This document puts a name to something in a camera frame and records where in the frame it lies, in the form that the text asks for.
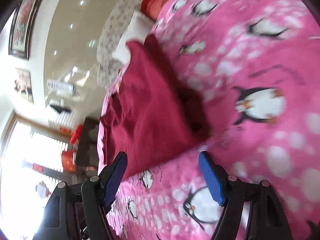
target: framed picture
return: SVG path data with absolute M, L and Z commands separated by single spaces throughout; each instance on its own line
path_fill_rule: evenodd
M 9 55 L 29 60 L 31 35 L 41 0 L 23 0 L 15 10 L 10 30 Z
M 33 103 L 30 71 L 16 68 L 15 72 L 15 92 L 29 103 Z

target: metal screw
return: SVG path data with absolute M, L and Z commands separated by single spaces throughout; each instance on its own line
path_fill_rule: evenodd
M 60 182 L 58 188 L 64 188 L 66 186 L 65 182 Z
M 238 178 L 237 178 L 237 176 L 236 175 L 229 175 L 228 176 L 228 180 L 230 180 L 230 181 L 236 181 Z
M 261 184 L 262 184 L 263 186 L 265 186 L 265 187 L 269 187 L 269 186 L 270 186 L 270 183 L 269 183 L 269 181 L 267 181 L 267 180 L 263 180 L 263 181 L 261 182 Z
M 99 180 L 99 176 L 97 176 L 97 175 L 94 175 L 94 176 L 92 176 L 91 178 L 90 178 L 90 181 L 91 182 L 96 182 L 96 181 L 98 181 Z

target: gray speckled fabric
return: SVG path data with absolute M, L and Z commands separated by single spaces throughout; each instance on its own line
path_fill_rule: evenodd
M 118 75 L 121 62 L 112 58 L 120 38 L 128 27 L 135 10 L 143 0 L 119 0 L 111 11 L 100 35 L 97 60 L 100 64 L 97 82 L 108 89 Z

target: window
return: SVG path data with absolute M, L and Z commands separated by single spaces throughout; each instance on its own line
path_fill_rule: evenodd
M 61 154 L 67 147 L 67 143 L 35 132 L 31 126 L 15 124 L 1 160 L 0 227 L 9 240 L 33 238 L 49 192 L 60 182 L 32 170 L 32 163 L 62 172 Z

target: penguin print bedding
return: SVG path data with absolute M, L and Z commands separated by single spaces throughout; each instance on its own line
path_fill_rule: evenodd
M 294 239 L 306 239 L 320 221 L 320 28 L 308 9 L 301 0 L 169 0 L 152 33 L 202 95 L 212 136 L 122 182 L 110 226 L 121 239 L 211 239 L 221 208 L 198 167 L 207 150 L 243 181 L 270 181 Z

